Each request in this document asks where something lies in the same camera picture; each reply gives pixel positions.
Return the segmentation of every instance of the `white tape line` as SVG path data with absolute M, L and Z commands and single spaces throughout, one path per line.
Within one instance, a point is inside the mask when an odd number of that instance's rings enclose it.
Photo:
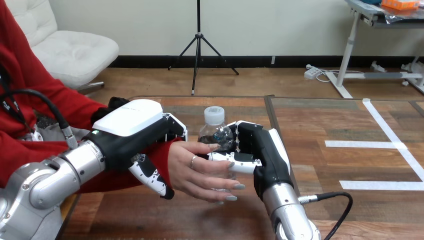
M 407 149 L 405 144 L 389 141 L 332 141 L 326 140 L 329 148 L 372 148 L 372 149 Z
M 369 113 L 372 115 L 372 117 L 375 119 L 377 124 L 380 126 L 380 128 L 383 130 L 383 132 L 387 135 L 387 137 L 392 141 L 394 144 L 400 144 L 402 143 L 401 140 L 396 136 L 395 132 L 389 127 L 387 122 L 383 119 L 383 117 L 380 115 L 380 113 L 377 111 L 377 109 L 373 106 L 369 98 L 364 98 L 362 100 L 363 105 L 368 109 Z M 400 154 L 402 154 L 403 158 L 408 162 L 410 167 L 414 170 L 416 175 L 421 179 L 421 181 L 424 182 L 424 169 L 420 165 L 420 163 L 415 159 L 415 157 L 411 154 L 411 152 L 408 149 L 398 149 Z
M 363 105 L 365 105 L 366 109 L 368 109 L 368 112 L 372 115 L 372 117 L 375 119 L 377 124 L 383 130 L 383 132 L 387 135 L 388 139 L 390 139 L 392 143 L 401 143 L 402 141 L 398 138 L 398 136 L 396 136 L 395 132 L 389 127 L 387 122 L 383 119 L 383 117 L 380 115 L 377 109 L 373 106 L 370 99 L 364 98 L 362 100 L 362 103 Z
M 424 191 L 424 182 L 416 181 L 340 181 L 343 189 Z
M 416 175 L 424 182 L 424 169 L 408 149 L 399 149 L 402 157 L 408 162 Z

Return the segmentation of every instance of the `power strip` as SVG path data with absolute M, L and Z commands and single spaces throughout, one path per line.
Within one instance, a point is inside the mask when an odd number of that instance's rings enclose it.
M 304 77 L 307 79 L 315 79 L 320 73 L 321 70 L 313 66 L 309 70 L 305 71 Z

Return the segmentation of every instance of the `white bottle cap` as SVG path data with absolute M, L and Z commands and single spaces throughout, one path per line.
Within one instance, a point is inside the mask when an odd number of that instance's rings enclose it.
M 225 121 L 224 108 L 210 106 L 204 110 L 204 122 L 208 125 L 220 125 Z

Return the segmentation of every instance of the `orange box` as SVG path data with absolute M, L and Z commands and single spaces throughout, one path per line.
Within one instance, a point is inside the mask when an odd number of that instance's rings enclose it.
M 419 0 L 382 0 L 381 5 L 397 10 L 417 10 Z

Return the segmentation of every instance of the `red sweater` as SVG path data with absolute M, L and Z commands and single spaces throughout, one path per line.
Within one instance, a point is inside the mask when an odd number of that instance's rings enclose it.
M 9 73 L 10 89 L 33 89 L 46 95 L 60 110 L 72 127 L 92 129 L 90 117 L 104 105 L 97 103 L 54 79 L 33 54 L 27 38 L 16 23 L 4 0 L 0 0 L 0 64 Z M 33 110 L 53 117 L 40 99 L 17 94 L 14 96 L 26 122 L 34 126 L 37 119 Z M 65 151 L 64 141 L 31 142 L 16 140 L 28 133 L 25 126 L 0 110 L 0 188 L 4 188 L 11 174 L 26 163 L 42 160 Z M 148 156 L 159 173 L 169 183 L 168 152 L 170 142 L 149 148 Z M 105 192 L 139 185 L 129 171 L 103 172 L 84 184 L 81 193 Z

